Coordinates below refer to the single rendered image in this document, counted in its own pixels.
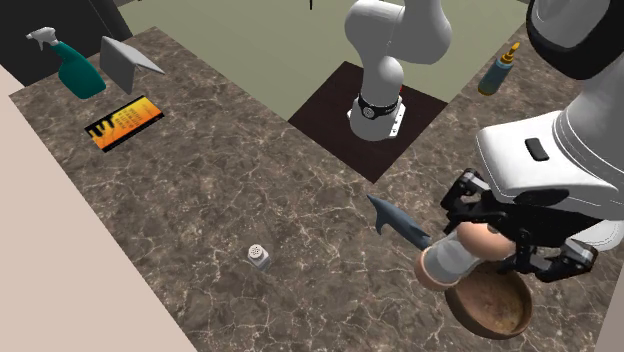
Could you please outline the teal spray bottle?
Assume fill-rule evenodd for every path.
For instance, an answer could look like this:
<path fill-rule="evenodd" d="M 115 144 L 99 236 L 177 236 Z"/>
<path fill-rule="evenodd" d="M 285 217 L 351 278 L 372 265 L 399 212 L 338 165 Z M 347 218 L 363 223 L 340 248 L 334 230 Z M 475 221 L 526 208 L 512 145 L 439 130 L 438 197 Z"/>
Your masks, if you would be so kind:
<path fill-rule="evenodd" d="M 58 78 L 77 98 L 86 100 L 106 89 L 97 69 L 77 50 L 58 40 L 54 28 L 42 27 L 28 33 L 26 38 L 36 40 L 40 50 L 47 43 L 60 57 Z"/>

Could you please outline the dark robot stand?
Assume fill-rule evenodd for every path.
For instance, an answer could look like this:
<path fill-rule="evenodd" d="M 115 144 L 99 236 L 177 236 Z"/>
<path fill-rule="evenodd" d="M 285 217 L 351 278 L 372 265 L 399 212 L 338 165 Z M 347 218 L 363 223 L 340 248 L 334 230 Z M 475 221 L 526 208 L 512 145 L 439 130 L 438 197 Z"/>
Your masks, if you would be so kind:
<path fill-rule="evenodd" d="M 435 97 L 404 86 L 406 107 L 398 136 L 380 142 L 358 138 L 347 111 L 362 81 L 363 69 L 343 62 L 292 115 L 289 123 L 368 181 L 376 182 L 447 106 Z"/>

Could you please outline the brown wooden bowl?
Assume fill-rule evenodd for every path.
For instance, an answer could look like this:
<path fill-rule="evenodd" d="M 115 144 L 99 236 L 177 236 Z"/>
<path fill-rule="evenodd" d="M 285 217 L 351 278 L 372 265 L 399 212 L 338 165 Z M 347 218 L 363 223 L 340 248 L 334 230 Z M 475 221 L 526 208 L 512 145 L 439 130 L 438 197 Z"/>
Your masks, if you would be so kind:
<path fill-rule="evenodd" d="M 516 272 L 499 274 L 497 262 L 483 262 L 444 292 L 456 320 L 473 334 L 506 340 L 523 333 L 533 315 L 526 283 Z"/>

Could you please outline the small glass salt shaker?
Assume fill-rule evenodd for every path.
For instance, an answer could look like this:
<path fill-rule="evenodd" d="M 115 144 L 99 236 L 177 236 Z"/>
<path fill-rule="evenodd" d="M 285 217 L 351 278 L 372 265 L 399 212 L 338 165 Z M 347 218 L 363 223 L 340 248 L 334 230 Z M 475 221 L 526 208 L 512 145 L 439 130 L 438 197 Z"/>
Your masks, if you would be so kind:
<path fill-rule="evenodd" d="M 254 244 L 249 247 L 247 258 L 251 264 L 262 271 L 264 271 L 271 262 L 269 253 L 260 244 Z"/>

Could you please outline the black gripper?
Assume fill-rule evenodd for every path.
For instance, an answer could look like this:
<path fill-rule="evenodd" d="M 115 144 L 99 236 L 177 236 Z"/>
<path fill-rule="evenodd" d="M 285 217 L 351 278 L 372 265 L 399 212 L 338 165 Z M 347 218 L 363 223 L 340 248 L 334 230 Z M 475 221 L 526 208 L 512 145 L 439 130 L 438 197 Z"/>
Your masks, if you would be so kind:
<path fill-rule="evenodd" d="M 592 270 L 597 249 L 571 236 L 601 219 L 548 207 L 502 203 L 485 192 L 488 190 L 489 184 L 481 175 L 467 168 L 440 205 L 451 223 L 486 223 L 515 244 L 514 252 L 500 264 L 500 273 L 533 274 L 539 281 L 551 283 Z M 478 201 L 462 200 L 480 194 Z"/>

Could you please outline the blue bottle with yellow cap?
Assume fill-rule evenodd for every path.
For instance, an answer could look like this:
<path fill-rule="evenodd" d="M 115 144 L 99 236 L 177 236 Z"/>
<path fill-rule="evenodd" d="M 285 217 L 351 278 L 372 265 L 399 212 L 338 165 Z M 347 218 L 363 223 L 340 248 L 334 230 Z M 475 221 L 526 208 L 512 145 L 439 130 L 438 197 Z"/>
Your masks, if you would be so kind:
<path fill-rule="evenodd" d="M 506 53 L 492 63 L 478 84 L 479 93 L 484 96 L 491 96 L 499 90 L 514 66 L 514 53 L 519 46 L 519 42 L 514 43 Z"/>

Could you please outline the grey folded card stand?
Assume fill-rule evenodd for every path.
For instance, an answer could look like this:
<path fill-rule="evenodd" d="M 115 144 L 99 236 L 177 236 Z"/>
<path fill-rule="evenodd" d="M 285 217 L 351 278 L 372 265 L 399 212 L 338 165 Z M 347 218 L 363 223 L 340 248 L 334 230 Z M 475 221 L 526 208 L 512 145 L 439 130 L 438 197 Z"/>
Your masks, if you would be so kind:
<path fill-rule="evenodd" d="M 103 36 L 100 48 L 101 70 L 126 94 L 131 94 L 136 68 L 164 75 L 165 72 L 136 48 Z"/>

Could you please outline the grey toy shark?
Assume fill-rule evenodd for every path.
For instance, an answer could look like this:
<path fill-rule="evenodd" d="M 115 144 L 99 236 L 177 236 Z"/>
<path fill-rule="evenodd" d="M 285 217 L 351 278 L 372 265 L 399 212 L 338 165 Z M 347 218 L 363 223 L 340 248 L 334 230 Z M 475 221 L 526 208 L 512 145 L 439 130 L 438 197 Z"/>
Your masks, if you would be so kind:
<path fill-rule="evenodd" d="M 431 245 L 431 236 L 427 234 L 406 212 L 390 202 L 367 195 L 376 211 L 375 229 L 381 235 L 385 225 L 389 225 L 401 237 L 423 251 Z"/>

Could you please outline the orange and black book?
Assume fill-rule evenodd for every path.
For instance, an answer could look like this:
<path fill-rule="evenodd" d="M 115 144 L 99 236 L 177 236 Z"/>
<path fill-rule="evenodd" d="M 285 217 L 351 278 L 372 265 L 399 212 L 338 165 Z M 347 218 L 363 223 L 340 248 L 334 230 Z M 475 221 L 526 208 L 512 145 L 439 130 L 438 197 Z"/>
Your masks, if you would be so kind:
<path fill-rule="evenodd" d="M 104 153 L 162 119 L 164 113 L 144 95 L 84 128 Z"/>

